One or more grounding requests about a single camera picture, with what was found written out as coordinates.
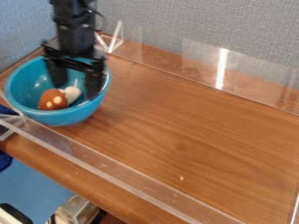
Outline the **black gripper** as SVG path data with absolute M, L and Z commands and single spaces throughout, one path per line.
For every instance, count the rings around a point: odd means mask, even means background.
M 53 13 L 57 39 L 42 42 L 44 59 L 50 82 L 60 88 L 68 80 L 66 69 L 102 70 L 105 56 L 94 48 L 94 12 L 56 11 Z M 101 71 L 85 74 L 86 98 L 93 99 L 102 86 Z

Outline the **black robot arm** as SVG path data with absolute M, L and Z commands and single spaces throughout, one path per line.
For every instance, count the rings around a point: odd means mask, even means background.
M 89 5 L 94 0 L 50 0 L 57 39 L 42 42 L 50 82 L 60 88 L 68 82 L 68 70 L 84 73 L 86 98 L 101 89 L 105 55 L 96 49 L 94 17 L 101 14 Z

